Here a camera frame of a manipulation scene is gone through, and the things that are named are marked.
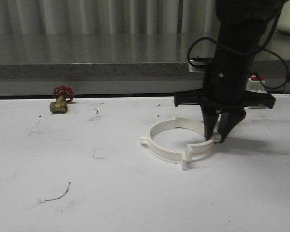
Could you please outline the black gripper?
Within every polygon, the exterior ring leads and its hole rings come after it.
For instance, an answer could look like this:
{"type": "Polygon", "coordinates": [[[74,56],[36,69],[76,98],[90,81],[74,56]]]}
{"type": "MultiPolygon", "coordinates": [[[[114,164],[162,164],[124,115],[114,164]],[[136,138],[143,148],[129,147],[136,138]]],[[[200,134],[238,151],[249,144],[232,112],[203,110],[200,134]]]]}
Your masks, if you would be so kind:
{"type": "Polygon", "coordinates": [[[248,72],[224,71],[207,65],[203,87],[175,92],[174,105],[201,105],[206,140],[212,137],[219,117],[215,109],[229,111],[221,114],[218,125],[217,132],[222,143],[231,130],[244,120],[246,112],[241,109],[248,106],[266,106],[272,109],[275,104],[276,99],[271,94],[246,91],[248,77],[248,72]]]}

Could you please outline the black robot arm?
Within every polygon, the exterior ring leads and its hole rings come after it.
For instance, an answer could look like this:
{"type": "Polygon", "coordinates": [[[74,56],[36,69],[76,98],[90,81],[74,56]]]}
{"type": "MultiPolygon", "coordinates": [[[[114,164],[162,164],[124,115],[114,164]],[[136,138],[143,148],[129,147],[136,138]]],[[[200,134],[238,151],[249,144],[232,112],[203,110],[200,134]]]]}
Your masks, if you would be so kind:
{"type": "Polygon", "coordinates": [[[201,107],[204,137],[209,140],[217,131],[224,141],[245,116],[245,107],[273,108],[270,94],[246,89],[252,75],[254,57],[266,49],[269,39],[260,44],[268,24],[277,26],[282,0],[218,0],[216,15],[220,22],[213,58],[201,59],[205,70],[200,89],[176,92],[174,104],[201,107]]]}

